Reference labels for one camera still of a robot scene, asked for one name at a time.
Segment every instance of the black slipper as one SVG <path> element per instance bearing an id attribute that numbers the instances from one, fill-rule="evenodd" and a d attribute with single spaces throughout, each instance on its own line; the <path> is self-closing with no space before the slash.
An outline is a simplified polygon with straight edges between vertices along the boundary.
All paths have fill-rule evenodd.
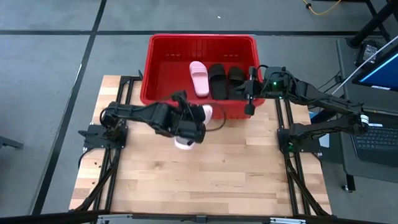
<path id="1" fill-rule="evenodd" d="M 236 91 L 233 88 L 244 84 L 246 76 L 243 70 L 237 66 L 233 66 L 228 71 L 228 99 L 229 100 L 245 100 L 243 91 Z"/>
<path id="2" fill-rule="evenodd" d="M 210 93 L 214 100 L 227 100 L 226 74 L 224 66 L 220 63 L 208 69 Z"/>

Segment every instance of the metal bracket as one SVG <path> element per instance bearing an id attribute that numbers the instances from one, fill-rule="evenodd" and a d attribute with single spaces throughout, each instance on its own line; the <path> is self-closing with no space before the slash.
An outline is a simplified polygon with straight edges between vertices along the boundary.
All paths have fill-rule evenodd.
<path id="1" fill-rule="evenodd" d="M 293 218 L 271 218 L 271 223 L 275 224 L 305 224 L 305 220 Z"/>
<path id="2" fill-rule="evenodd" d="M 321 152 L 318 139 L 306 138 L 303 140 L 289 139 L 289 129 L 277 130 L 279 149 L 283 152 Z"/>
<path id="3" fill-rule="evenodd" d="M 91 150 L 94 148 L 110 148 L 110 149 L 122 149 L 126 145 L 128 126 L 120 126 L 120 136 L 117 141 L 109 141 L 103 137 L 106 128 L 102 125 L 91 124 L 88 126 L 87 131 L 79 131 L 83 137 L 85 137 L 84 148 Z"/>

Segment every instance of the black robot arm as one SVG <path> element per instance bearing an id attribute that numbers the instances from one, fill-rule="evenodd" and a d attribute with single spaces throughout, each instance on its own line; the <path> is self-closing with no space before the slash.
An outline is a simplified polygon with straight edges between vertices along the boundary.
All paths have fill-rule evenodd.
<path id="1" fill-rule="evenodd" d="M 328 111 L 342 114 L 342 117 L 317 124 L 293 124 L 289 130 L 290 139 L 314 138 L 326 133 L 344 131 L 350 134 L 364 134 L 369 119 L 362 114 L 362 104 L 322 93 L 313 85 L 295 78 L 285 67 L 267 67 L 260 82 L 257 68 L 250 68 L 251 79 L 235 88 L 248 94 L 249 103 L 245 113 L 254 114 L 252 100 L 255 98 L 286 99 L 298 105 L 314 105 Z"/>
<path id="2" fill-rule="evenodd" d="M 111 102 L 100 114 L 101 124 L 106 128 L 103 137 L 117 141 L 121 137 L 119 129 L 123 122 L 131 120 L 146 123 L 156 134 L 165 137 L 180 136 L 201 143 L 206 133 L 203 124 L 205 113 L 202 106 L 187 103 L 186 97 L 184 91 L 172 95 L 172 99 L 178 101 L 178 107 L 161 102 L 148 106 Z"/>

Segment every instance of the monitor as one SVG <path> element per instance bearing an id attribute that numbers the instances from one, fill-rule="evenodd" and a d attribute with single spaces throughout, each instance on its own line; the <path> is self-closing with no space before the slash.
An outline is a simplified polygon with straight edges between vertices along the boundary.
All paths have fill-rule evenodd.
<path id="1" fill-rule="evenodd" d="M 382 90 L 398 91 L 398 45 L 359 74 L 353 83 Z"/>

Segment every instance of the desk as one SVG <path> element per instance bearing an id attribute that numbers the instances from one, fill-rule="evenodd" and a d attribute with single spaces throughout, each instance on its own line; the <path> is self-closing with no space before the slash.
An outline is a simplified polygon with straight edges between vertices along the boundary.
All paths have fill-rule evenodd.
<path id="1" fill-rule="evenodd" d="M 116 99 L 119 80 L 120 76 L 104 76 L 93 116 L 95 124 L 99 124 L 101 110 Z M 142 105 L 140 90 L 141 82 L 134 83 L 134 105 Z M 310 122 L 307 107 L 292 105 L 292 111 L 295 122 Z M 173 139 L 155 135 L 144 123 L 127 124 L 129 133 L 121 154 L 112 212 L 292 215 L 284 159 L 276 137 L 279 125 L 274 100 L 266 100 L 249 120 L 228 121 L 223 129 L 206 133 L 204 142 L 191 151 L 177 149 Z M 208 127 L 219 124 L 211 121 Z M 94 188 L 103 154 L 103 149 L 94 149 L 82 159 L 70 208 L 79 206 Z M 307 153 L 301 153 L 301 160 L 309 191 L 330 213 L 318 160 Z M 296 195 L 303 212 L 297 187 Z"/>
<path id="2" fill-rule="evenodd" d="M 352 62 L 358 49 L 347 46 L 345 39 L 337 40 L 338 56 L 343 78 L 348 77 L 356 67 Z M 378 90 L 367 86 L 360 86 L 347 82 L 343 87 L 345 98 L 364 103 L 364 109 L 368 111 L 383 110 L 391 113 L 398 111 L 398 101 L 391 100 L 389 104 L 383 104 L 384 99 L 397 99 L 398 92 Z M 349 175 L 367 177 L 398 183 L 398 168 L 380 166 L 370 162 L 363 162 L 356 157 L 351 136 L 346 133 L 339 133 L 341 150 L 343 155 L 344 170 Z"/>

